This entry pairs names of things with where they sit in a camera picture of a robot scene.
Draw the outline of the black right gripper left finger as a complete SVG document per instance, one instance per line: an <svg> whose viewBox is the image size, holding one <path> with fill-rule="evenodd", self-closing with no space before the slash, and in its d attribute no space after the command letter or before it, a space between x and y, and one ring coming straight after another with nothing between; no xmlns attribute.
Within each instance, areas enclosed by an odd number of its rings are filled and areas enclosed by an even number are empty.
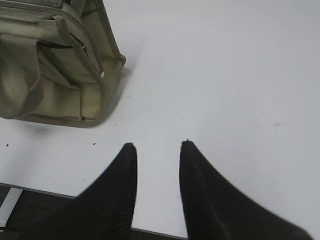
<svg viewBox="0 0 320 240"><path fill-rule="evenodd" d="M128 240L137 195L137 150L125 143L107 169L79 196L11 240Z"/></svg>

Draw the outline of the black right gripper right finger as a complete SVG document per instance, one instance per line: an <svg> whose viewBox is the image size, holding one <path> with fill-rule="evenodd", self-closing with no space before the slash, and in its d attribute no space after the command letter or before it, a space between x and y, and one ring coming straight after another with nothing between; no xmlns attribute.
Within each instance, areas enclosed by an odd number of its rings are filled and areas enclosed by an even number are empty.
<svg viewBox="0 0 320 240"><path fill-rule="evenodd" d="M190 140L183 141L179 188L190 240L310 240L228 182Z"/></svg>

